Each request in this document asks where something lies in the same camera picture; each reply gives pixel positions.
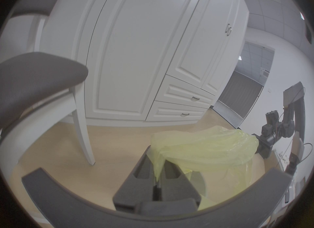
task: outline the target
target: wooden floor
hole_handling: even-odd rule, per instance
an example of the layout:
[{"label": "wooden floor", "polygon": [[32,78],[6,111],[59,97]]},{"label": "wooden floor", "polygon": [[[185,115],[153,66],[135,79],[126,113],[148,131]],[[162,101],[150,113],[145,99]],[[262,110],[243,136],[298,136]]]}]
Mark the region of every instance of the wooden floor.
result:
[{"label": "wooden floor", "polygon": [[[165,130],[195,132],[215,125],[233,129],[212,109],[198,123],[189,125],[132,128],[88,126],[96,160],[95,165],[91,166],[80,148],[74,126],[57,123],[25,152],[14,168],[10,178],[12,191],[26,210],[38,212],[21,183],[21,177],[42,167],[75,194],[115,210],[112,197],[150,145],[152,133]],[[258,179],[264,173],[264,165],[261,158],[256,161],[254,166],[260,168],[255,173]]]}]

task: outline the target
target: gray blind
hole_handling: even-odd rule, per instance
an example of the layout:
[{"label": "gray blind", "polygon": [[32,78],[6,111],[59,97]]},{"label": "gray blind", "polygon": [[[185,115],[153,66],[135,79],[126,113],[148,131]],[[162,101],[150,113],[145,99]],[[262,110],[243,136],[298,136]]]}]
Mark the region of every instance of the gray blind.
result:
[{"label": "gray blind", "polygon": [[238,72],[233,72],[218,100],[244,119],[262,88],[263,86],[256,81]]}]

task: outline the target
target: brown chair cushion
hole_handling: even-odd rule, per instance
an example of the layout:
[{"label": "brown chair cushion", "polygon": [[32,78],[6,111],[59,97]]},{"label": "brown chair cushion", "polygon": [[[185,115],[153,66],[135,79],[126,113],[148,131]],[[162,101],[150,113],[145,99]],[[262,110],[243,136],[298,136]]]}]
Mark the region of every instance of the brown chair cushion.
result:
[{"label": "brown chair cushion", "polygon": [[88,69],[67,58],[32,52],[0,64],[0,129],[33,104],[83,82]]}]

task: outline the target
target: white chair leg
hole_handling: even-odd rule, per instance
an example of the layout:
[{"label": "white chair leg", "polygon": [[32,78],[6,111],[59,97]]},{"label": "white chair leg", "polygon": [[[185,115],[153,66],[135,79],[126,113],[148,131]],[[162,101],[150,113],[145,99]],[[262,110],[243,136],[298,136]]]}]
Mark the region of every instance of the white chair leg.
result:
[{"label": "white chair leg", "polygon": [[79,143],[83,149],[84,155],[91,165],[94,165],[95,158],[92,147],[90,146],[89,137],[86,127],[85,102],[84,102],[84,83],[81,83],[71,89],[74,95],[76,110],[72,112],[75,130]]}]

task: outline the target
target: door handle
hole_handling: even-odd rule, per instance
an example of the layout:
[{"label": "door handle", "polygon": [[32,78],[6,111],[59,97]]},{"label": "door handle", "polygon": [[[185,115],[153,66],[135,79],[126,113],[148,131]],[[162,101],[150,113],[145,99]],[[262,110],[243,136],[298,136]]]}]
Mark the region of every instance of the door handle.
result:
[{"label": "door handle", "polygon": [[229,28],[227,36],[229,36],[231,34],[231,31],[232,31],[232,27]]},{"label": "door handle", "polygon": [[192,100],[192,101],[198,101],[199,98],[197,98],[197,97],[192,97],[191,100]]},{"label": "door handle", "polygon": [[229,28],[230,28],[230,24],[227,25],[227,27],[226,27],[226,32],[225,32],[225,33],[228,32]]}]

